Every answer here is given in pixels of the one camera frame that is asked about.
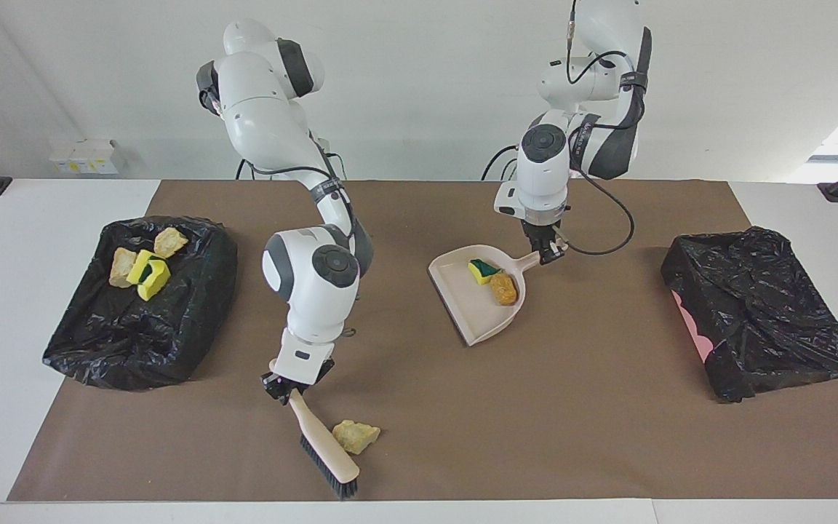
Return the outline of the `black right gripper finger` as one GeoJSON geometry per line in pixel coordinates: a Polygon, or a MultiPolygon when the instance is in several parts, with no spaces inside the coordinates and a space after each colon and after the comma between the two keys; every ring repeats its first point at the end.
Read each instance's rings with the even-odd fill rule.
{"type": "Polygon", "coordinates": [[[290,381],[288,379],[280,375],[261,375],[260,383],[270,398],[280,402],[280,405],[288,404],[290,398],[290,381]]]}

